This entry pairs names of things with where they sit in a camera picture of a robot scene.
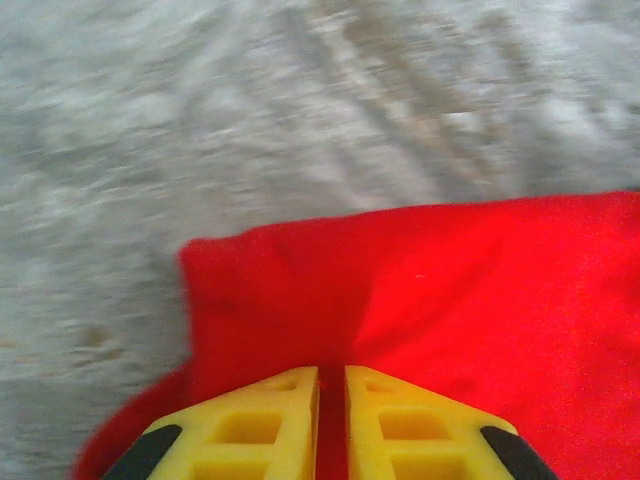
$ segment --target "gray carpet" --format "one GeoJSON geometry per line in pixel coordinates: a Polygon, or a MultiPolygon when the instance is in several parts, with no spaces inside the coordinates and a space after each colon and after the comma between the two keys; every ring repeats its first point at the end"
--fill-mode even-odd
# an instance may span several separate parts
{"type": "Polygon", "coordinates": [[[634,0],[3,0],[0,478],[186,355],[198,235],[640,185],[634,0]]]}

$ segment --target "textured surface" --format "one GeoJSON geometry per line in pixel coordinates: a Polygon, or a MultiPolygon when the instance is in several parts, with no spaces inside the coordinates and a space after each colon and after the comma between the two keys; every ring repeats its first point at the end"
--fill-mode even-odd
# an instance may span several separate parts
{"type": "Polygon", "coordinates": [[[3,0],[0,478],[185,354],[175,249],[640,184],[632,0],[3,0]]]}

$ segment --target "red fabric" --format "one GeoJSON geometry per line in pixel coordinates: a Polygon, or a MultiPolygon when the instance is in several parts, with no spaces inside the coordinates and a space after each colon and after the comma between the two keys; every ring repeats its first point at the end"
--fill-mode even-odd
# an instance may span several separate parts
{"type": "Polygon", "coordinates": [[[180,253],[192,359],[108,422],[95,480],[156,417],[319,365],[318,480],[346,479],[342,367],[512,422],[564,479],[640,478],[640,195],[271,225],[180,253]]]}

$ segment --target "yellow plastic piece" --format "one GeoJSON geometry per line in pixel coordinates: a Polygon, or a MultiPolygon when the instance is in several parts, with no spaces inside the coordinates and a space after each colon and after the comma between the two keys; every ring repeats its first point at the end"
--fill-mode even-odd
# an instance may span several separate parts
{"type": "Polygon", "coordinates": [[[511,424],[369,368],[346,379],[350,480],[513,480],[480,432],[511,424]]]}
{"type": "Polygon", "coordinates": [[[182,433],[148,480],[313,480],[318,370],[303,367],[161,418],[182,433]]]}

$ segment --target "black rubber tip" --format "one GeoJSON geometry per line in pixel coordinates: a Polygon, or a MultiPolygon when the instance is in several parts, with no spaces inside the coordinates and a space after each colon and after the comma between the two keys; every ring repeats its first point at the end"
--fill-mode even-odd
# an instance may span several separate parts
{"type": "Polygon", "coordinates": [[[514,480],[559,480],[522,437],[498,427],[480,432],[514,480]]]}
{"type": "Polygon", "coordinates": [[[102,477],[102,480],[146,480],[182,433],[178,425],[167,425],[145,433],[102,477]]]}

